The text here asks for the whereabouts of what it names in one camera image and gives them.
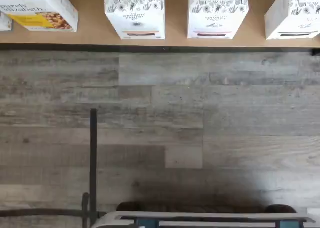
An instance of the blue part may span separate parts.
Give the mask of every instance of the blue part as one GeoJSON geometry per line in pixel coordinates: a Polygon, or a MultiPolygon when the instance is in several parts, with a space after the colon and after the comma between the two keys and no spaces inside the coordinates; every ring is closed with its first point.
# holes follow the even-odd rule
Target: blue part
{"type": "Polygon", "coordinates": [[[157,220],[157,219],[141,219],[141,218],[138,218],[138,219],[136,219],[135,224],[138,227],[159,228],[159,220],[157,220]]]}
{"type": "Polygon", "coordinates": [[[279,222],[278,228],[300,228],[300,223],[294,220],[283,220],[279,222]]]}

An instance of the metal pole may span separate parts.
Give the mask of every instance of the metal pole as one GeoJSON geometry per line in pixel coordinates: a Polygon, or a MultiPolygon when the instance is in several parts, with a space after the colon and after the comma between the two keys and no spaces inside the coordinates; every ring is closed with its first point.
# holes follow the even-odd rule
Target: metal pole
{"type": "Polygon", "coordinates": [[[97,109],[90,111],[90,227],[97,221],[97,109]]]}

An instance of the wooden shelf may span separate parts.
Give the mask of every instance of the wooden shelf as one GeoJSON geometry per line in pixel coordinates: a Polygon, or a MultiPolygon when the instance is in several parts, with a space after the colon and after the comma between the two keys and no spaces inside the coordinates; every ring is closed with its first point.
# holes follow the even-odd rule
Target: wooden shelf
{"type": "Polygon", "coordinates": [[[30,32],[15,23],[12,32],[0,32],[0,43],[161,47],[320,47],[320,37],[266,40],[264,15],[274,0],[249,0],[250,11],[233,40],[187,39],[188,0],[165,0],[165,40],[121,40],[105,15],[104,0],[70,1],[79,11],[78,32],[30,32]]]}

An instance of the orange stripe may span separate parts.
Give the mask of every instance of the orange stripe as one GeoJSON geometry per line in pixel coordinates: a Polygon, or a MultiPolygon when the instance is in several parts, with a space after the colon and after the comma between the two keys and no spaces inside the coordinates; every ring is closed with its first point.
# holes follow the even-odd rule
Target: orange stripe
{"type": "Polygon", "coordinates": [[[201,31],[195,31],[195,33],[200,33],[200,34],[228,34],[228,33],[231,33],[231,31],[228,31],[228,32],[201,32],[201,31]]]}
{"type": "Polygon", "coordinates": [[[130,34],[149,34],[149,33],[158,33],[159,31],[122,31],[123,33],[130,33],[130,34]]]}

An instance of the the organic pantry box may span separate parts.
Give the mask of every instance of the the organic pantry box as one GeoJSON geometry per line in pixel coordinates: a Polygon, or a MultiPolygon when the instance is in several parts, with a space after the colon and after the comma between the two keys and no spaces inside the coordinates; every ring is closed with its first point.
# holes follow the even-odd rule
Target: the organic pantry box
{"type": "Polygon", "coordinates": [[[165,38],[165,0],[104,0],[104,5],[121,39],[165,38]]]}
{"type": "Polygon", "coordinates": [[[249,11],[249,0],[189,0],[188,38],[233,39],[249,11]]]}
{"type": "Polygon", "coordinates": [[[29,31],[76,32],[78,12],[69,0],[0,0],[0,11],[29,31]]]}
{"type": "Polygon", "coordinates": [[[11,31],[12,19],[0,11],[0,32],[11,31]]]}
{"type": "Polygon", "coordinates": [[[320,32],[320,0],[275,0],[264,20],[267,40],[313,38],[320,32]]]}

